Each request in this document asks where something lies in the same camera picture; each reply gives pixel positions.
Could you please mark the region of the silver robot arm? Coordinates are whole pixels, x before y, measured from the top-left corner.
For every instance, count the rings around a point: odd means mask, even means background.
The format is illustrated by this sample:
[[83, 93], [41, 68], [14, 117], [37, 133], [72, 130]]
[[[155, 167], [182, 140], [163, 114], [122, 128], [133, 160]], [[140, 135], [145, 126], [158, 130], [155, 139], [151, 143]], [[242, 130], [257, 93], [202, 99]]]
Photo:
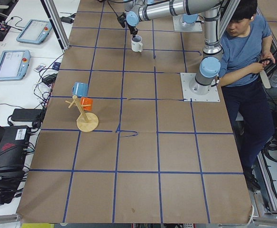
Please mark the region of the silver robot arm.
[[189, 82], [190, 90], [197, 95], [209, 92], [212, 81], [221, 67], [223, 48], [222, 35], [227, 28], [238, 4], [238, 0], [164, 0], [154, 3], [150, 0], [125, 0], [125, 11], [117, 17], [123, 28], [128, 27], [136, 36], [136, 26], [142, 21], [167, 16], [192, 16], [203, 14], [204, 47], [203, 59], [195, 78]]

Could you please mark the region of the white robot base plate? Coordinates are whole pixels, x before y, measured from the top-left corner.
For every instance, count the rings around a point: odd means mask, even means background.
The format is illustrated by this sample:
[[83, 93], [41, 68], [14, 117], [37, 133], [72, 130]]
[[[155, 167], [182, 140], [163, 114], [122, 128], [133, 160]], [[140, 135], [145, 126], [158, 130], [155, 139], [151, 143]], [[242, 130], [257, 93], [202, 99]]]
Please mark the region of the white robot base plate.
[[196, 73], [181, 73], [183, 99], [188, 102], [220, 102], [215, 80], [210, 85], [200, 85], [195, 80]]

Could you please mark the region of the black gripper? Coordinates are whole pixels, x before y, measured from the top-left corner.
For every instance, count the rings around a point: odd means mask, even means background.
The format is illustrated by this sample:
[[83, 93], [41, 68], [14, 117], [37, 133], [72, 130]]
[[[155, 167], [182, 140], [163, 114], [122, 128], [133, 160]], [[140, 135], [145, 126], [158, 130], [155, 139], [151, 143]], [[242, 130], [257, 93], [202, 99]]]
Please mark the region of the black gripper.
[[119, 24], [123, 27], [130, 30], [130, 34], [132, 36], [136, 36], [138, 34], [138, 29], [135, 26], [131, 26], [127, 21], [126, 21], [126, 13], [123, 12], [118, 16], [118, 22]]

